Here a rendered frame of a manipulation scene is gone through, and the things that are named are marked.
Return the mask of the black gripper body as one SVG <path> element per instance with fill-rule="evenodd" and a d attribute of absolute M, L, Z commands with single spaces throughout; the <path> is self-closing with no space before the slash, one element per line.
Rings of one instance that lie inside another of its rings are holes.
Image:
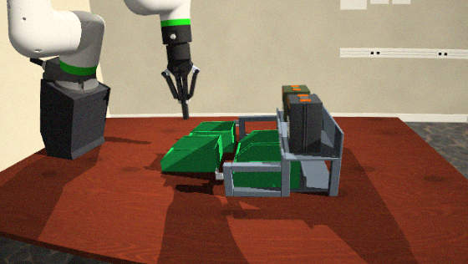
<path fill-rule="evenodd" d="M 174 75 L 174 67 L 177 67 L 179 77 L 181 77 L 181 67 L 186 68 L 186 76 L 192 69 L 190 44 L 166 45 L 167 69 Z"/>

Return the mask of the grey metal shelf rack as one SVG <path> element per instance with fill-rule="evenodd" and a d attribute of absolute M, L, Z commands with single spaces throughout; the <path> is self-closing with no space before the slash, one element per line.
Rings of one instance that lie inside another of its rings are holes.
<path fill-rule="evenodd" d="M 338 195 L 344 132 L 324 105 L 321 151 L 318 153 L 289 152 L 287 122 L 284 122 L 282 110 L 278 113 L 278 108 L 277 115 L 239 116 L 234 121 L 236 127 L 239 127 L 239 141 L 249 135 L 245 133 L 245 122 L 277 121 L 282 164 L 281 162 L 224 162 L 223 173 L 219 173 L 217 168 L 215 173 L 216 180 L 224 179 L 226 196 L 289 197 L 289 192 L 319 191 L 327 191 L 329 196 Z M 329 172 L 325 160 L 331 160 Z M 290 188 L 290 161 L 301 161 L 299 188 Z M 234 187 L 233 172 L 281 172 L 281 187 Z"/>

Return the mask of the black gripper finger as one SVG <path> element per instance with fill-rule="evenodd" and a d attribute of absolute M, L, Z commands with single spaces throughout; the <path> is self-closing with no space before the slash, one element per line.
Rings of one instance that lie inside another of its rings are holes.
<path fill-rule="evenodd" d="M 195 66 L 192 66 L 192 79 L 191 79 L 191 87 L 190 87 L 190 92 L 188 94 L 188 83 L 187 83 L 187 76 L 186 76 L 186 68 L 184 66 L 181 67 L 181 78 L 182 78 L 182 86 L 183 86 L 183 103 L 184 103 L 184 110 L 185 110 L 185 117 L 186 119 L 189 119 L 189 110 L 188 110 L 188 103 L 191 101 L 190 98 L 192 98 L 194 94 L 194 87 L 195 87 L 195 82 L 198 73 L 200 72 L 200 69 L 196 68 Z"/>
<path fill-rule="evenodd" d="M 177 67 L 174 67 L 173 68 L 174 70 L 174 75 L 175 75 L 175 81 L 176 81 L 176 86 L 177 86 L 177 91 L 176 91 L 176 87 L 170 77 L 170 71 L 168 69 L 166 69 L 165 71 L 163 71 L 161 73 L 161 75 L 165 78 L 166 82 L 168 83 L 168 86 L 170 88 L 170 91 L 174 97 L 174 99 L 178 99 L 178 103 L 181 104 L 181 108 L 182 108 L 182 114 L 183 114 L 183 119 L 186 119 L 185 117 L 185 110 L 184 110 L 184 103 L 183 103 L 183 88 L 182 88 L 182 83 L 181 83 L 181 77 L 179 77 L 179 74 L 178 74 L 178 69 Z"/>

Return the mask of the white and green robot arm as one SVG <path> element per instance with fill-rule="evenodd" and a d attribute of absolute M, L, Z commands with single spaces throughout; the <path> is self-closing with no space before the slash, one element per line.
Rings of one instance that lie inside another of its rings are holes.
<path fill-rule="evenodd" d="M 163 44 L 191 39 L 191 0 L 124 0 L 138 15 L 160 15 Z M 94 92 L 104 20 L 85 11 L 55 11 L 50 0 L 7 0 L 8 37 L 14 49 L 42 66 L 43 78 L 67 92 Z M 66 55 L 65 55 L 66 54 Z M 63 55 L 63 56 L 61 56 Z M 54 57 L 49 60 L 40 58 Z M 47 61 L 47 62 L 46 62 Z"/>

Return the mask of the olive green tool case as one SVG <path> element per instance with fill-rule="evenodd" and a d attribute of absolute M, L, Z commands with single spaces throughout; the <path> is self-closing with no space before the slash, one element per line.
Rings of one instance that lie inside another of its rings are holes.
<path fill-rule="evenodd" d="M 284 114 L 282 112 L 282 115 L 283 115 L 284 122 L 287 122 L 287 95 L 288 94 L 311 94 L 311 92 L 308 89 L 307 85 L 283 85 L 282 89 L 284 90 L 284 93 L 283 93 Z"/>

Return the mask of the green bin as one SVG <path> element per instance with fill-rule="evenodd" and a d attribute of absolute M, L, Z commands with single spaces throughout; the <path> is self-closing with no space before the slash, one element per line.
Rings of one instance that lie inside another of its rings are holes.
<path fill-rule="evenodd" d="M 215 172 L 223 158 L 221 135 L 184 135 L 162 159 L 164 171 Z"/>
<path fill-rule="evenodd" d="M 251 145 L 234 162 L 281 162 L 280 145 Z M 300 161 L 290 161 L 290 188 L 299 188 Z M 234 187 L 281 187 L 281 172 L 233 172 Z"/>
<path fill-rule="evenodd" d="M 237 142 L 235 121 L 201 122 L 189 135 L 221 135 L 222 153 L 233 152 Z"/>
<path fill-rule="evenodd" d="M 238 142 L 235 157 L 251 145 L 280 145 L 278 130 L 253 130 Z"/>

